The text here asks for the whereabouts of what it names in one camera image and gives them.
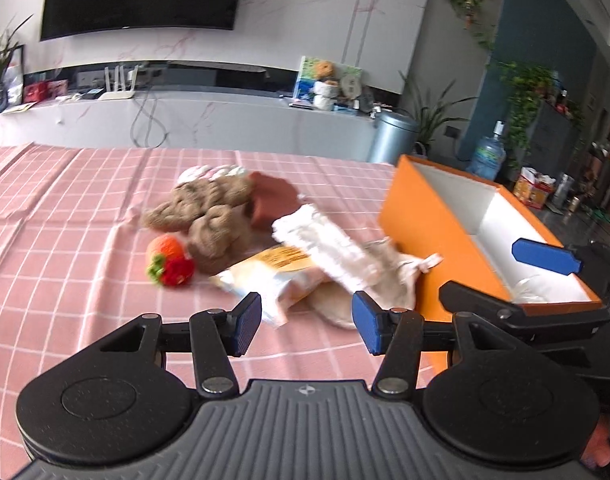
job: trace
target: cable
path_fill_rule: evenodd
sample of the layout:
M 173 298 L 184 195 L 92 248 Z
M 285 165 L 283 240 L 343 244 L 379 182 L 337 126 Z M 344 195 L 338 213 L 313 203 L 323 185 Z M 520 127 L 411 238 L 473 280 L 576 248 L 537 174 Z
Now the cable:
M 152 105 L 152 111 L 149 112 L 145 109 L 145 105 L 147 104 L 147 101 L 149 100 L 151 91 L 152 91 L 152 85 L 147 86 L 147 91 L 145 92 L 145 97 L 143 98 L 141 105 L 139 105 L 137 100 L 134 99 L 134 103 L 139 107 L 139 111 L 137 112 L 136 117 L 132 121 L 132 126 L 130 128 L 130 140 L 132 141 L 133 145 L 136 146 L 137 148 L 160 148 L 166 142 L 167 138 L 169 137 L 169 131 L 167 130 L 165 125 L 161 121 L 159 121 L 156 117 L 154 117 L 154 113 L 156 112 L 156 107 L 159 103 L 159 98 L 156 96 L 156 94 L 152 93 L 154 96 L 154 104 Z M 134 135 L 134 127 L 136 126 L 136 121 L 139 119 L 139 117 L 141 116 L 142 113 L 145 114 L 145 116 L 150 119 L 148 122 L 147 131 L 145 133 L 145 139 L 144 139 L 143 145 L 141 145 L 139 143 L 139 141 L 136 139 L 136 136 Z M 161 141 L 158 144 L 156 144 L 156 146 L 150 146 L 150 134 L 152 132 L 152 123 L 157 123 L 160 126 L 160 129 L 163 131 L 163 138 L 161 139 Z

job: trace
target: bottle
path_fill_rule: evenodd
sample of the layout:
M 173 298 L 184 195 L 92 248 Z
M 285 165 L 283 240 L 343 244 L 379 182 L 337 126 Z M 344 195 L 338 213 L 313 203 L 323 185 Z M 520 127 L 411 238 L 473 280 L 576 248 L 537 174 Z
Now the bottle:
M 480 139 L 467 171 L 480 178 L 494 180 L 505 160 L 505 150 L 502 146 L 502 130 L 504 123 L 498 121 L 494 128 L 494 137 Z

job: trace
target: screw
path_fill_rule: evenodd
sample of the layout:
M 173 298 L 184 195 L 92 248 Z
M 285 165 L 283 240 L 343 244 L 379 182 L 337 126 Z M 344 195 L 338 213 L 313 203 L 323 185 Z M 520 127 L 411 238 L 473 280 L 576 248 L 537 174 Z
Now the screw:
M 381 379 L 376 387 L 384 394 L 402 394 L 409 389 L 409 384 L 400 377 L 387 377 Z
M 224 394 L 234 386 L 234 383 L 227 377 L 210 377 L 203 381 L 201 386 L 209 394 Z

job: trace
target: white marble wall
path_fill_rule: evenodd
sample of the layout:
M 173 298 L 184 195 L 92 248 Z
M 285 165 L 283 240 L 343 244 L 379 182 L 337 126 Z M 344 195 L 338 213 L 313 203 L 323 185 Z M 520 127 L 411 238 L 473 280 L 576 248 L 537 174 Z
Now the white marble wall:
M 207 148 L 367 160 L 375 130 L 369 118 L 290 108 L 268 97 L 157 92 L 139 114 L 143 94 L 121 101 L 41 103 L 0 115 L 0 146 L 37 142 L 67 148 Z
M 44 0 L 0 0 L 0 27 L 30 14 L 26 72 L 117 60 L 210 60 L 297 70 L 301 56 L 363 67 L 367 84 L 402 89 L 426 0 L 241 0 L 235 29 L 94 32 L 39 42 Z

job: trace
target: cabinet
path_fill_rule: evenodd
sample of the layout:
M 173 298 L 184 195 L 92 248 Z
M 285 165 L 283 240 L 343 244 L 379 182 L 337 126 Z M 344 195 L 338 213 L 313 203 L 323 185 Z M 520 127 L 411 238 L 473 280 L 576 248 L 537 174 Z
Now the cabinet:
M 527 136 L 530 150 L 523 157 L 521 165 L 558 178 L 571 161 L 580 132 L 567 117 L 543 101 L 536 119 L 527 130 Z

